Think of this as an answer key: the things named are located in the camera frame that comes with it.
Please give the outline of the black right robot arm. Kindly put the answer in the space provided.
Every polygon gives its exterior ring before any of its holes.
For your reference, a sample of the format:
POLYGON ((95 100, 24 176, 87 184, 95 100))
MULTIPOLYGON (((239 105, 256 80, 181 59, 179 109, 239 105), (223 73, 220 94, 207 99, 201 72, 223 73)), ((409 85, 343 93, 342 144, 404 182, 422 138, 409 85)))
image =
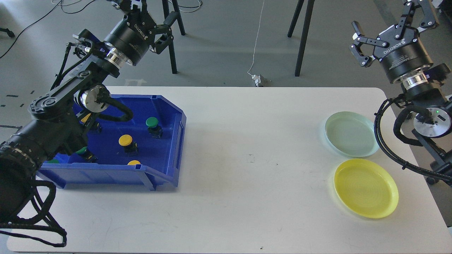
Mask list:
POLYGON ((378 61, 391 84, 399 84, 402 94, 385 100, 375 113, 374 134, 378 146, 403 169, 426 177, 426 182, 443 181, 451 185, 451 151, 445 151, 435 138, 451 134, 451 100, 441 90, 450 68, 442 63, 433 66, 420 40, 421 32, 439 25, 431 1, 404 0, 404 9, 397 22, 379 33, 375 38, 366 37, 357 21, 352 55, 362 67, 378 61), (401 108, 393 125, 393 133, 405 144, 424 147, 434 158, 431 169, 416 166, 398 156, 385 143, 381 131, 381 120, 389 106, 401 108))

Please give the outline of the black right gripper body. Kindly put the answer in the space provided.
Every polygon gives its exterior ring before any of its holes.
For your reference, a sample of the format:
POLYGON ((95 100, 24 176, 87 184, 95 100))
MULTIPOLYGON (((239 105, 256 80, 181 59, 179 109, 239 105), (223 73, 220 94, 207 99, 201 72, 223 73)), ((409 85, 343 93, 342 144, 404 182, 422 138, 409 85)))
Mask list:
POLYGON ((410 71, 433 65, 433 60, 419 38, 418 29, 406 27, 404 33, 395 38, 401 30, 402 28, 392 25, 378 35, 387 47, 377 47, 376 57, 391 84, 398 82, 401 76, 410 71))

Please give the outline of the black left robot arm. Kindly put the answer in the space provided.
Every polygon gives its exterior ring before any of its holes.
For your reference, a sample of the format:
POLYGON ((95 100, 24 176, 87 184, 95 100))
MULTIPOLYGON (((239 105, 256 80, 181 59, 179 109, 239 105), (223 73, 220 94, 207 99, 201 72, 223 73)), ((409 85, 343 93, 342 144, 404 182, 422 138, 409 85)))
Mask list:
POLYGON ((135 66, 149 50, 169 49, 172 73, 177 73, 172 25, 185 35, 176 0, 170 11, 163 0, 163 24, 157 24, 145 0, 113 0, 123 19, 100 41, 88 30, 69 42, 59 73, 49 92, 29 106, 32 121, 1 143, 1 233, 65 247, 67 232, 50 214, 57 187, 37 180, 45 161, 72 155, 88 144, 87 133, 97 119, 127 122, 133 112, 111 97, 103 85, 118 77, 124 64, 135 66))

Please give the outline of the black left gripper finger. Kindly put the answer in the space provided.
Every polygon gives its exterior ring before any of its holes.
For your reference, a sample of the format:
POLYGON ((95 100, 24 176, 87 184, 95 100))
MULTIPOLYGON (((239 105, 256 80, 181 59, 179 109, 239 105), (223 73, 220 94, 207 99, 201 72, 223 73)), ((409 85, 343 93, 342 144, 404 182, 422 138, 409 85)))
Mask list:
POLYGON ((147 3, 145 0, 113 0, 112 6, 121 10, 124 14, 147 13, 147 3))
POLYGON ((153 53, 160 54, 173 42, 173 34, 171 26, 174 24, 176 19, 179 18, 179 13, 172 11, 164 20, 163 24, 156 25, 155 28, 151 30, 153 35, 160 35, 160 37, 152 42, 150 45, 150 50, 153 53))

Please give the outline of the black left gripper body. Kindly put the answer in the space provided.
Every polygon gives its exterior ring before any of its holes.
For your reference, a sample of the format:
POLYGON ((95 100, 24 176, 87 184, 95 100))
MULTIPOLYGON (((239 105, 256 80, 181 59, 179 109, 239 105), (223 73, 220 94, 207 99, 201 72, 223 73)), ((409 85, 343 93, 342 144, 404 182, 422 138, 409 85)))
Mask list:
POLYGON ((155 40, 155 21, 147 12, 131 12, 124 16, 105 38, 105 42, 129 59, 136 66, 155 40))

